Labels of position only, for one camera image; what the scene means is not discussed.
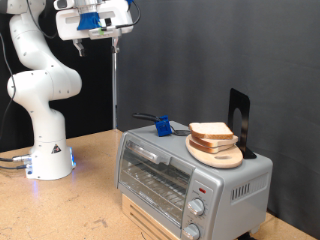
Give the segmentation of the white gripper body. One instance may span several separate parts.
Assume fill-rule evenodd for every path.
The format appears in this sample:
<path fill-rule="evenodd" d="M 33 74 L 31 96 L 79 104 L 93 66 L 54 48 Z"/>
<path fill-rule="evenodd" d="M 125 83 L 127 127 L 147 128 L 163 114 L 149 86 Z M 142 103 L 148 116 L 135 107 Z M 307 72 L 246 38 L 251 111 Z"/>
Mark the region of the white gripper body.
<path fill-rule="evenodd" d="M 119 37 L 133 29 L 131 0 L 55 0 L 62 40 Z"/>

